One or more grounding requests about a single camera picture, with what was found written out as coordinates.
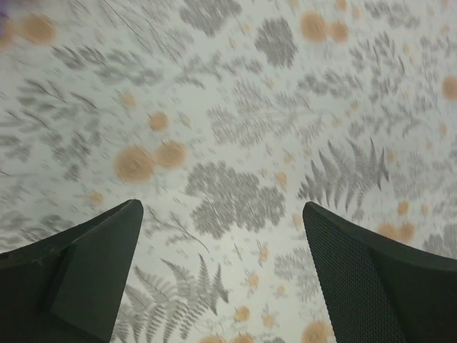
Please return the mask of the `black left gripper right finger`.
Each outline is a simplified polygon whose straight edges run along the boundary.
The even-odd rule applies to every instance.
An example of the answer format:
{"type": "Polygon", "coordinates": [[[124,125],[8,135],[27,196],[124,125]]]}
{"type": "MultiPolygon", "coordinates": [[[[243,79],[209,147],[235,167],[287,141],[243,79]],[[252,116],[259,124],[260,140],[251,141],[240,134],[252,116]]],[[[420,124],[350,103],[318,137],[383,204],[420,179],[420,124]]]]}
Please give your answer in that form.
{"type": "Polygon", "coordinates": [[[303,222],[337,342],[456,341],[456,260],[314,202],[306,202],[303,222]]]}

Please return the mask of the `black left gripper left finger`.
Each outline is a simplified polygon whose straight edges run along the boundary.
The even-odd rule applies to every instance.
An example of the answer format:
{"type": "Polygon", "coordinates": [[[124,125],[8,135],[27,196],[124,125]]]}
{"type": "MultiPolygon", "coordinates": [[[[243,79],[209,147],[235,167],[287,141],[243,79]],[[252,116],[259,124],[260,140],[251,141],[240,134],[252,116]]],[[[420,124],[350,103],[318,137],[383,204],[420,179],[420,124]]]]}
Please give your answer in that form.
{"type": "Polygon", "coordinates": [[[131,199],[1,254],[1,341],[109,342],[143,216],[131,199]]]}

